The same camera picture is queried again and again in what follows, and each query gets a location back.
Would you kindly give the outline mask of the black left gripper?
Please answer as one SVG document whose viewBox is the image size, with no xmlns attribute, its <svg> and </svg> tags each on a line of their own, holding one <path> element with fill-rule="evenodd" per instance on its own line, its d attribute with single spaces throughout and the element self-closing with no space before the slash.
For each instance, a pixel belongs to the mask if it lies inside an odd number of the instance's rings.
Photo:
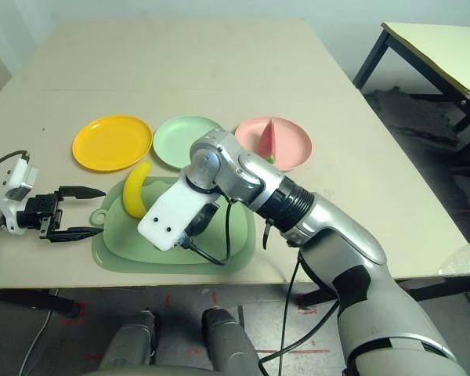
<svg viewBox="0 0 470 376">
<path fill-rule="evenodd" d="M 24 209 L 17 212 L 17 224 L 21 229 L 38 230 L 40 238 L 52 243 L 71 242 L 94 237 L 103 232 L 103 228 L 70 227 L 59 230 L 62 210 L 59 204 L 65 197 L 78 200 L 103 197 L 106 193 L 86 186 L 60 186 L 59 191 L 40 194 L 27 199 Z"/>
</svg>

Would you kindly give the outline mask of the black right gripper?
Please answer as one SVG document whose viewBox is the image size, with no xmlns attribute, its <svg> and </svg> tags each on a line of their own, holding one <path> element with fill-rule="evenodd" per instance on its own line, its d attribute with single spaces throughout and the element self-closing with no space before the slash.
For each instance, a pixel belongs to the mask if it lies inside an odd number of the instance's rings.
<svg viewBox="0 0 470 376">
<path fill-rule="evenodd" d="M 208 203 L 197 213 L 186 228 L 186 234 L 196 237 L 203 233 L 216 213 L 216 203 Z"/>
</svg>

